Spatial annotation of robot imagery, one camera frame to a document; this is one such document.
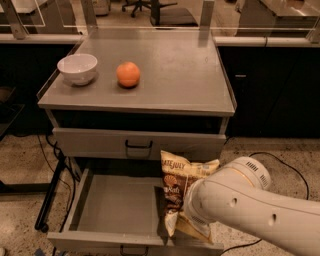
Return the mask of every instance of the black cabinet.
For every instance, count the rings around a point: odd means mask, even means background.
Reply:
[[[238,103],[230,136],[318,137],[320,49],[219,47]]]

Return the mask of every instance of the gray cabinet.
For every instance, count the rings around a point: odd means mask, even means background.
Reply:
[[[160,151],[192,161],[218,158],[235,111],[216,48],[207,40],[198,30],[99,29],[77,50],[97,57],[93,82],[73,87],[58,75],[40,92],[38,104],[64,154],[91,159],[63,232],[48,234],[59,249],[153,256],[222,252],[221,244],[183,234],[171,239],[163,226]],[[117,85],[115,72],[128,59],[142,74],[129,90]]]

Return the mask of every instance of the white bowl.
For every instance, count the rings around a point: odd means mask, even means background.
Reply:
[[[98,60],[90,54],[69,55],[58,62],[58,69],[64,79],[76,85],[88,84],[96,75]]]

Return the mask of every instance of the orange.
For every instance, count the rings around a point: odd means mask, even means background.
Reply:
[[[139,83],[140,69],[136,64],[130,61],[123,62],[117,68],[117,78],[123,87],[133,87]]]

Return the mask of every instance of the open drawer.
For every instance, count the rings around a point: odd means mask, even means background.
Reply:
[[[126,256],[220,255],[222,244],[182,233],[168,237],[159,161],[105,160],[96,166],[84,171],[64,230],[48,233],[58,249]]]

